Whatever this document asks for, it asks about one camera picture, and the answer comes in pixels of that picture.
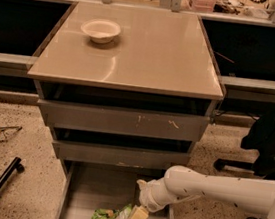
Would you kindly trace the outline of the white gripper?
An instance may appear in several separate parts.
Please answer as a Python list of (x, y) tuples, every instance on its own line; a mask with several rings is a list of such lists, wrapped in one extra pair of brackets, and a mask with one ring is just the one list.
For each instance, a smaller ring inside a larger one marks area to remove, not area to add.
[(175, 202), (175, 194), (167, 189), (164, 179), (151, 181), (137, 180), (140, 189), (139, 202), (142, 206), (135, 205), (128, 219), (147, 219), (149, 212), (157, 212)]

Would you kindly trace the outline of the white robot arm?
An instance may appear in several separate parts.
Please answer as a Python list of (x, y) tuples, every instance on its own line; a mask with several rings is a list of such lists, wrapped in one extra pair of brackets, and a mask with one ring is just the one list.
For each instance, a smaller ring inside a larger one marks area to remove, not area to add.
[(147, 219), (167, 205), (206, 196), (247, 213), (275, 219), (275, 180), (202, 175), (184, 166), (170, 167), (161, 179), (137, 181), (140, 205), (129, 219)]

